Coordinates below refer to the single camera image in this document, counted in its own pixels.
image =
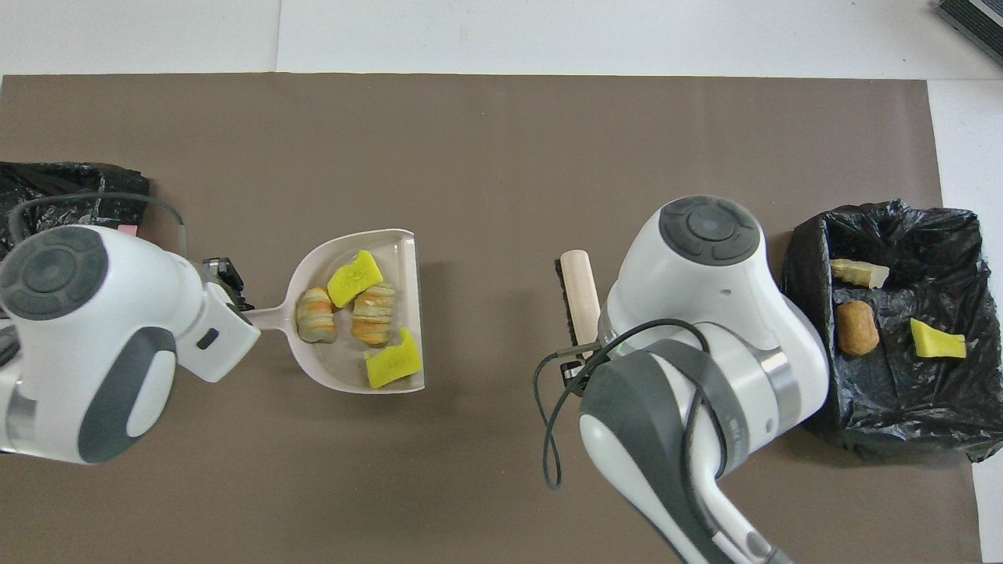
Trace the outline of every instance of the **black plastic bag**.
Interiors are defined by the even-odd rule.
[[[149,181],[136,171],[90,163],[0,163],[0,259],[13,248],[7,214],[22,202],[79,192],[127,192],[149,195]],[[39,206],[25,212],[24,237],[69,224],[118,227],[139,225],[145,202],[101,198]]]
[[[881,289],[833,280],[829,259],[887,266]],[[981,462],[1003,448],[1003,372],[976,215],[913,210],[901,201],[847,206],[794,230],[782,291],[818,329],[829,359],[829,394],[805,428],[864,459],[961,451]],[[835,341],[838,304],[875,311],[881,342],[859,357]],[[921,358],[915,317],[964,334],[967,358]]]

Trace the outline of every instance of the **yellow sponge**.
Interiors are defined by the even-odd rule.
[[[401,342],[376,354],[365,352],[369,387],[376,389],[421,369],[421,353],[406,327],[400,328]]]
[[[383,274],[376,266],[369,251],[359,251],[355,260],[334,271],[327,282],[327,293],[338,307],[345,307],[366,288],[383,281]]]
[[[923,321],[910,319],[909,326],[913,330],[913,340],[916,341],[916,354],[924,358],[951,356],[964,358],[965,335],[952,335],[938,331]]]

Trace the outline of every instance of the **brown table surface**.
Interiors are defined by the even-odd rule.
[[[0,160],[141,171],[282,301],[316,245],[415,232],[427,388],[329,390],[266,332],[217,384],[179,370],[154,430],[77,467],[0,460],[5,562],[664,562],[591,466],[576,401],[566,485],[544,485],[530,376],[568,344],[553,260],[590,252],[601,296],[641,224],[700,193],[770,238],[844,204],[940,205],[919,81],[478,75],[6,76]],[[140,230],[174,249],[150,212]],[[556,399],[556,370],[545,376]],[[795,430],[723,488],[803,562],[980,560],[961,457],[865,464]]]

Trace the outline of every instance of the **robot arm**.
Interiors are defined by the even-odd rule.
[[[579,428],[603,476],[685,562],[788,561],[716,484],[827,390],[821,342],[774,285],[758,222],[717,198],[666,205],[628,251],[598,327],[596,355],[609,359],[576,379],[588,378]]]
[[[206,272],[101,227],[19,244],[0,266],[0,302],[20,345],[0,367],[0,450],[72,463],[138,441],[176,363],[215,382],[260,335]]]

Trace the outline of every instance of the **white floor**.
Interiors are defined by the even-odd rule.
[[[459,72],[930,81],[944,204],[1003,261],[1003,67],[929,0],[4,0],[0,76]],[[1003,281],[993,293],[1003,299]],[[974,468],[1003,561],[1003,458]]]

